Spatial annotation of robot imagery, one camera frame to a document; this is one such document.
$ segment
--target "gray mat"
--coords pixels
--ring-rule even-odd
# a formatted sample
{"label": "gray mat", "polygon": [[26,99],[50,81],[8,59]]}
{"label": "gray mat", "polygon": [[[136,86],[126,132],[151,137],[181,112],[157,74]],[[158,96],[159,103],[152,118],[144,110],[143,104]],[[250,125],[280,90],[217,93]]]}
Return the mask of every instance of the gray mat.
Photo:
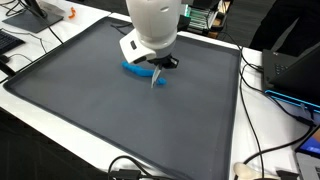
{"label": "gray mat", "polygon": [[100,20],[5,88],[178,179],[228,179],[240,53],[178,37],[178,69],[151,89],[121,67],[112,23],[125,24]]}

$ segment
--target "table surface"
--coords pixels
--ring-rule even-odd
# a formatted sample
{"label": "table surface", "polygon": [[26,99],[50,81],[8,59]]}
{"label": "table surface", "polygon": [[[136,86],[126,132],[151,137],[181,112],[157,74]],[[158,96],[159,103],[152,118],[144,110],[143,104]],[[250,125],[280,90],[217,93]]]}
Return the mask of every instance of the table surface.
{"label": "table surface", "polygon": [[[64,20],[53,25],[54,32],[63,40],[66,41],[71,37],[77,35],[85,28],[105,16],[114,17],[117,19],[130,21],[130,18],[124,15],[110,13],[87,6],[74,4],[63,0],[46,0],[66,11]],[[71,13],[70,8],[74,7],[77,11],[74,19],[68,19]],[[0,7],[1,20],[6,19],[7,9]],[[0,22],[2,28],[14,32],[25,32]],[[54,49],[59,45],[59,41],[46,29],[36,36],[44,41],[44,46],[47,51]],[[213,43],[229,48],[236,49],[237,46],[225,43],[222,41],[202,37],[199,35],[180,32],[179,35],[186,36],[193,39],[202,40],[208,43]],[[26,41],[27,43],[13,49],[5,55],[23,54],[32,60],[36,60],[44,55],[44,51],[38,39],[32,38],[28,35],[14,35]],[[244,57],[250,63],[261,64],[261,52],[244,48]],[[19,70],[26,65],[28,61],[20,56],[14,56],[9,62],[9,66],[14,70]],[[261,74],[255,72],[250,68],[246,68],[245,79],[249,84],[261,89]],[[0,72],[0,80],[6,78],[6,75]],[[252,124],[256,130],[257,136],[261,143],[262,149],[275,147],[285,144],[302,136],[307,127],[294,121],[291,117],[283,113],[274,103],[266,99],[261,94],[254,92],[245,85],[243,86],[244,99],[252,120]],[[32,126],[39,132],[51,138],[55,142],[64,146],[77,156],[89,162],[93,166],[107,171],[111,161],[120,156],[128,155],[122,150],[108,144],[107,142],[93,136],[92,134],[79,129],[78,127],[58,118],[28,102],[25,102],[18,97],[15,97],[0,87],[0,107],[10,112],[12,115],[21,119],[28,125]],[[298,108],[291,105],[284,104],[285,108],[296,115],[306,117],[307,115]],[[253,132],[250,128],[248,119],[245,115],[244,108],[241,103],[240,94],[238,95],[235,124],[233,130],[232,140],[232,154],[230,162],[230,178],[233,179],[233,164],[236,162],[243,162],[247,157],[258,151]],[[294,161],[294,152],[292,147],[281,149],[276,152],[271,152],[263,156],[266,173],[275,173],[275,170],[283,169],[297,172],[297,167]],[[250,166],[260,170],[260,161],[258,158],[250,163]],[[121,160],[116,164],[119,168],[134,168],[134,166],[126,161]],[[154,174],[161,174],[161,172],[149,167],[150,172]]]}

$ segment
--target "laptop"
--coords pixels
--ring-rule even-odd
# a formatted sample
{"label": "laptop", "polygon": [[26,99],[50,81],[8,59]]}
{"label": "laptop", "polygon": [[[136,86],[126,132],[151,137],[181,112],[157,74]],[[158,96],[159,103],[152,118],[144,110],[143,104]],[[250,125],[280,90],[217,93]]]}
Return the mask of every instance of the laptop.
{"label": "laptop", "polygon": [[302,58],[264,50],[262,64],[265,93],[320,113],[320,47]]}
{"label": "laptop", "polygon": [[296,149],[296,160],[304,180],[320,180],[320,126]]}

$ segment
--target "orange object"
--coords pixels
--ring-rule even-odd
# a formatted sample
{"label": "orange object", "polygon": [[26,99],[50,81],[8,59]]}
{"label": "orange object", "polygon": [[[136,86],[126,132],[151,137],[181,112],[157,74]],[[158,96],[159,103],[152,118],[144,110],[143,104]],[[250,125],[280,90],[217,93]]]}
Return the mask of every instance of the orange object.
{"label": "orange object", "polygon": [[73,7],[71,8],[71,13],[72,14],[69,16],[69,19],[72,19],[76,16],[76,10]]}

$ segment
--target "blue plastic piece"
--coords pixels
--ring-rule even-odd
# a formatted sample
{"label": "blue plastic piece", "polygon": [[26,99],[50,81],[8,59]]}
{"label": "blue plastic piece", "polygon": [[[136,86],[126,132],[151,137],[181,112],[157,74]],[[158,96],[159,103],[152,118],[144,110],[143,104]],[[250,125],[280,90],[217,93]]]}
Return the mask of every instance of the blue plastic piece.
{"label": "blue plastic piece", "polygon": [[[122,67],[133,72],[134,74],[140,76],[140,77],[152,77],[153,76],[153,72],[154,70],[150,70],[150,69],[143,69],[140,66],[136,66],[136,65],[131,65],[126,61],[123,61],[121,63]],[[158,78],[157,85],[165,85],[167,84],[167,81],[164,78]]]}

